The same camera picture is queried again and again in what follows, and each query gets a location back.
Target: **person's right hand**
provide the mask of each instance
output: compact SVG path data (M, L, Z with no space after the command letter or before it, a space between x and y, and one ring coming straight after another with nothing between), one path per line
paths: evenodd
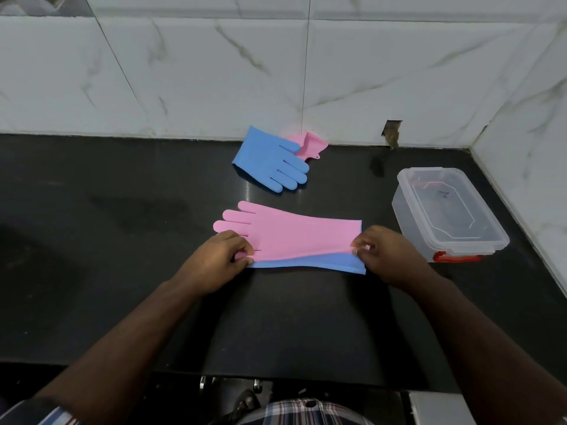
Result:
M373 225L360 233L351 246L370 271L400 289L438 277L415 247L391 229Z

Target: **transparent plastic box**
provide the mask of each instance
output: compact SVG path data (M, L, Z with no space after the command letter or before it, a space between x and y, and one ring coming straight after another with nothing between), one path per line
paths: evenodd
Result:
M392 206L404 236L429 262L476 261L510 239L478 191L457 168L400 171Z

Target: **silicone glove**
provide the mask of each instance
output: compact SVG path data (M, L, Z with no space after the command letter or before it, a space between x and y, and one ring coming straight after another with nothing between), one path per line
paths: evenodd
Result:
M309 166L296 157L301 146L250 127L232 163L274 192L282 186L296 189L297 184L307 182L305 173Z
M258 261L250 267L254 269L272 269L276 267L319 267L321 269L346 271L355 274L366 274L364 263L351 253L331 253L279 261Z
M290 142L298 143L301 149L298 152L294 152L295 156L301 158L305 161L307 158L321 158L319 152L324 151L329 143L323 140L321 137L317 137L313 133L303 133L300 135L294 135L288 139Z
M232 229L254 247L254 261L277 261L330 253L351 253L351 242L360 234L362 221L312 218L247 201L241 212L225 210L216 232Z

